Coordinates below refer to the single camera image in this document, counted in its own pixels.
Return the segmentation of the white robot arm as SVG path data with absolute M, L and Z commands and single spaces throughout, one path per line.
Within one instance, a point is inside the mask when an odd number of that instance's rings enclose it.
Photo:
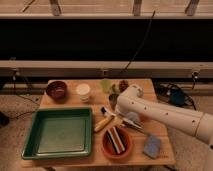
M 130 85 L 117 98 L 117 112 L 142 114 L 206 143 L 208 153 L 203 171 L 213 171 L 213 115 L 145 100 L 141 94 L 139 85 Z

